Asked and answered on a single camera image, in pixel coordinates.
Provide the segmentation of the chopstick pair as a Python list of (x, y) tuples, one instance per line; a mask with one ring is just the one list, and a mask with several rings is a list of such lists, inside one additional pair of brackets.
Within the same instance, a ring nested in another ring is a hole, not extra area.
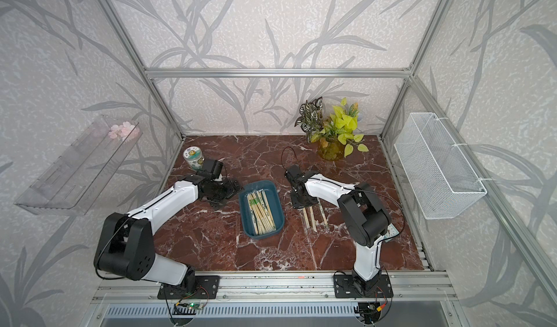
[(323, 220), (323, 224), (324, 224), (325, 227), (328, 227), (329, 224), (328, 224), (327, 216), (324, 212), (323, 205), (321, 203), (321, 199), (318, 199), (318, 205), (319, 205), (320, 214), (321, 214), (321, 217), (322, 217), (322, 220)]
[(312, 207), (308, 207), (308, 214), (309, 214), (309, 218), (310, 218), (311, 228), (313, 229), (313, 231), (316, 232), (317, 231), (317, 229), (316, 229), (316, 219), (315, 219)]
[(305, 226), (306, 226), (307, 229), (309, 229), (310, 228), (310, 222), (309, 222), (309, 219), (308, 219), (307, 209), (305, 207), (302, 209), (302, 214), (303, 214), (303, 219), (304, 219), (304, 222), (305, 222)]

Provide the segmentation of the teal storage box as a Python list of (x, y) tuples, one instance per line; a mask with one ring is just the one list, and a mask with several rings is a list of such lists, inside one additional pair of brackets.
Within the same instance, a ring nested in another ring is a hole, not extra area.
[(242, 227), (254, 240), (280, 233), (284, 227), (284, 212), (276, 186), (270, 180), (249, 183), (239, 194)]

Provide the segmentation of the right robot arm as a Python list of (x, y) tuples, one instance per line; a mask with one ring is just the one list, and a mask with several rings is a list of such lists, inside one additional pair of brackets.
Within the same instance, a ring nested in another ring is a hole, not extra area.
[(290, 183), (295, 207), (317, 205), (322, 199), (340, 209), (348, 233), (355, 242), (355, 277), (362, 283), (377, 280), (381, 246), (392, 218), (371, 186), (367, 183), (341, 183), (315, 170), (304, 173), (297, 165), (287, 168), (285, 177)]

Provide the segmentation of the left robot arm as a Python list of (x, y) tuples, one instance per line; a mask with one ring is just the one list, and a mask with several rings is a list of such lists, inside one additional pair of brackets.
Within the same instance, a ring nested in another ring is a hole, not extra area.
[(157, 254), (154, 235), (186, 206), (206, 199), (220, 209), (241, 190), (236, 179), (210, 180), (191, 175), (145, 205), (126, 214), (114, 212), (103, 224), (94, 257), (96, 272), (102, 270), (132, 281), (165, 283), (191, 292), (195, 270)]

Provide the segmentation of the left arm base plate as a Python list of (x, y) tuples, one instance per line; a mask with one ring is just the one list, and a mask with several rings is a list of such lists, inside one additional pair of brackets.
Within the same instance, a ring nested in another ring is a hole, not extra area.
[(188, 276), (180, 285), (162, 283), (158, 299), (215, 299), (220, 276)]

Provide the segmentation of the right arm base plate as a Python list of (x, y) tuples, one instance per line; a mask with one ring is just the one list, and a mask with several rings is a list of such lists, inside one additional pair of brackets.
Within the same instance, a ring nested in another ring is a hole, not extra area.
[(365, 281), (357, 273), (346, 274), (337, 271), (333, 274), (334, 294), (336, 298), (393, 298), (390, 277), (385, 270), (380, 270), (372, 279)]

